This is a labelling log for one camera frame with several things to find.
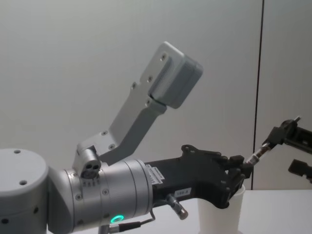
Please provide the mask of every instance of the green led light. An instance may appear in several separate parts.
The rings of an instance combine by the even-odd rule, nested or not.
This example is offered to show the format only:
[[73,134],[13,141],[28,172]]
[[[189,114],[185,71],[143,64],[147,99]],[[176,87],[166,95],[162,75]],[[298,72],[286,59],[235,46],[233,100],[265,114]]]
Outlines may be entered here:
[[116,215],[114,218],[111,219],[111,223],[116,223],[122,221],[125,217],[123,215]]

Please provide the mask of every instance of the cylindrical joint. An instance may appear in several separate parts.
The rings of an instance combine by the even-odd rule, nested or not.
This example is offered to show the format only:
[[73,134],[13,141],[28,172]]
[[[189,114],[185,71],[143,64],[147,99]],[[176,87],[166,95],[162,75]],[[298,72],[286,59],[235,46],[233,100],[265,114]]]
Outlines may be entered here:
[[72,176],[72,169],[66,172],[74,205],[73,232],[145,215],[152,209],[152,184],[142,161],[102,163],[94,179]]
[[294,121],[297,123],[297,122],[299,122],[300,119],[301,119],[301,117],[300,117],[300,116],[297,116],[297,117],[294,119]]
[[168,195],[167,201],[181,220],[184,220],[189,216],[189,213],[184,209],[184,207],[178,202],[178,200],[173,195]]
[[97,177],[101,162],[96,153],[91,149],[85,149],[76,153],[73,168],[79,176],[84,179],[93,179]]
[[119,225],[113,224],[109,226],[109,233],[119,233]]
[[109,225],[104,225],[98,228],[97,234],[109,234]]
[[0,233],[46,234],[47,164],[17,149],[0,150],[0,161]]
[[249,163],[251,165],[256,165],[259,161],[260,158],[268,151],[271,150],[271,148],[269,147],[269,143],[265,143],[263,144],[256,152],[253,153],[253,155],[246,160],[246,163]]

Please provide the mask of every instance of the table surface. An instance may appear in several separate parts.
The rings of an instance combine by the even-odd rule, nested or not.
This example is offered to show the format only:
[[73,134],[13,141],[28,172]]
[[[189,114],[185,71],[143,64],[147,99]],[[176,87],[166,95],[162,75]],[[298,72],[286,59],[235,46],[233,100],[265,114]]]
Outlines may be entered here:
[[[312,190],[246,191],[239,223],[241,234],[311,234]],[[154,209],[156,221],[126,234],[198,234],[197,200],[182,202],[189,212],[183,221],[168,206]],[[138,217],[133,220],[144,220]],[[77,234],[98,234],[89,229]]]

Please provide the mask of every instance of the white wall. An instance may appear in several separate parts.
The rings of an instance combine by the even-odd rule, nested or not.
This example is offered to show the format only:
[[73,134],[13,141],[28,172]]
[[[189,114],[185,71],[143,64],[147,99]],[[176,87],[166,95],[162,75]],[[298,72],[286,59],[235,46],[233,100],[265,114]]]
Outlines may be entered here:
[[[312,1],[265,0],[256,146],[273,126],[302,116],[312,130]],[[308,180],[290,174],[296,158],[312,165],[312,156],[283,145],[274,148],[254,171],[255,189],[311,189]]]
[[134,156],[181,155],[183,144],[252,153],[261,1],[7,0],[0,2],[0,147],[71,167],[76,144],[106,129],[167,40],[205,71]]

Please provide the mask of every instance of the bolt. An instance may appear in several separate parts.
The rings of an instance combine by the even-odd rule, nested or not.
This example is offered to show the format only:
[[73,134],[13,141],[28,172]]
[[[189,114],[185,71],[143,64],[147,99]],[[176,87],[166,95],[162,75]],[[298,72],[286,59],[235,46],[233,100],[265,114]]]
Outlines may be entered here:
[[115,148],[115,144],[111,144],[108,149],[112,150],[113,148]]
[[137,83],[133,82],[133,84],[131,85],[131,89],[135,89],[137,86]]
[[166,56],[166,54],[162,54],[162,56],[161,56],[161,59],[160,59],[160,60],[161,60],[161,61],[164,61],[164,60],[166,59],[166,57],[167,57],[167,56]]
[[80,201],[81,199],[82,199],[82,196],[81,196],[80,194],[77,194],[77,195],[76,195],[76,200],[77,200],[77,201]]
[[103,195],[108,195],[109,194],[109,190],[108,189],[104,189],[102,193],[103,193]]

